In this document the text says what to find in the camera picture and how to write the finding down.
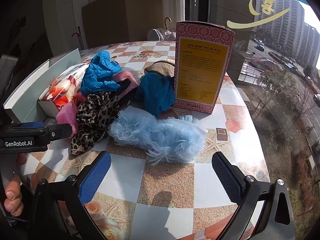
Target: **white curtain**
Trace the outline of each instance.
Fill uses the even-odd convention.
[[[169,17],[168,30],[176,28],[176,23],[184,21],[184,0],[162,0],[163,19]]]

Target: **yellow label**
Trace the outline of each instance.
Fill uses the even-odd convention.
[[[188,38],[179,43],[177,98],[212,105],[228,47]]]

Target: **table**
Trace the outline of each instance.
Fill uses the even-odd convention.
[[[155,61],[175,59],[175,42],[139,41],[83,50],[83,62],[102,50],[135,76],[142,75],[143,69]],[[144,150],[118,146],[110,138],[70,159],[70,140],[64,139],[52,142],[46,152],[28,154],[27,163],[20,169],[22,179],[33,189],[38,179],[65,180],[106,150],[111,154],[111,168],[94,200],[116,227],[110,239],[116,239],[115,234],[118,240],[215,239],[237,205],[229,200],[212,168],[212,154],[221,151],[245,175],[257,180],[269,181],[268,169],[249,111],[227,74],[211,115],[171,110],[176,117],[185,114],[198,118],[199,125],[208,130],[203,151],[190,163],[152,166]],[[259,202],[248,233],[261,208]]]

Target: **nin jiom pei pa koa box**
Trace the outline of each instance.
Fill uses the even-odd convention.
[[[212,113],[234,37],[233,31],[215,24],[177,23],[173,106]]]

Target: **screw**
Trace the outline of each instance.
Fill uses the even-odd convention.
[[[41,180],[39,180],[38,184],[43,185],[46,181],[47,181],[46,179],[41,179]]]
[[[278,182],[278,184],[281,185],[281,186],[284,184],[284,181],[283,181],[282,179],[278,179],[277,182]]]
[[[77,178],[76,175],[70,175],[70,176],[68,177],[68,180],[69,180],[70,182],[74,182],[74,181],[76,180],[76,178]]]
[[[246,177],[247,181],[253,182],[254,181],[254,177],[249,175]]]

